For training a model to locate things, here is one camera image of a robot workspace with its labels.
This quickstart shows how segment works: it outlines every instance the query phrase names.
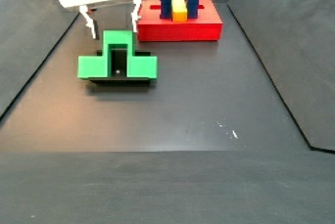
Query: red block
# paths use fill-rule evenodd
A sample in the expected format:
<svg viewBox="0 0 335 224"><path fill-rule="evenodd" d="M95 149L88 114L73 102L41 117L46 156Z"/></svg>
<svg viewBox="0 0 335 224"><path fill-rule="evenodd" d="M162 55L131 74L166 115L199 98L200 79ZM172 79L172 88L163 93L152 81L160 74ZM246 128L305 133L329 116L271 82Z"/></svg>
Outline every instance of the red block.
<svg viewBox="0 0 335 224"><path fill-rule="evenodd" d="M139 41L208 41L218 40L223 23L211 0L198 0L196 19L172 22L159 19L159 0L143 0L137 22Z"/></svg>

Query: green arch block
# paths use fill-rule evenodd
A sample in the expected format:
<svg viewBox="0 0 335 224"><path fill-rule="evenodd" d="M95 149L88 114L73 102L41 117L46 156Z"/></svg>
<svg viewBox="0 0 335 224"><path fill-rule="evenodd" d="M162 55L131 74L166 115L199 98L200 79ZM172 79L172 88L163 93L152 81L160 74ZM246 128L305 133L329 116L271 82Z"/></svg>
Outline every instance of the green arch block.
<svg viewBox="0 0 335 224"><path fill-rule="evenodd" d="M133 33L127 30L103 31L101 56L78 56L77 78L111 77L111 51L127 49L127 77L156 78L156 57L135 55Z"/></svg>

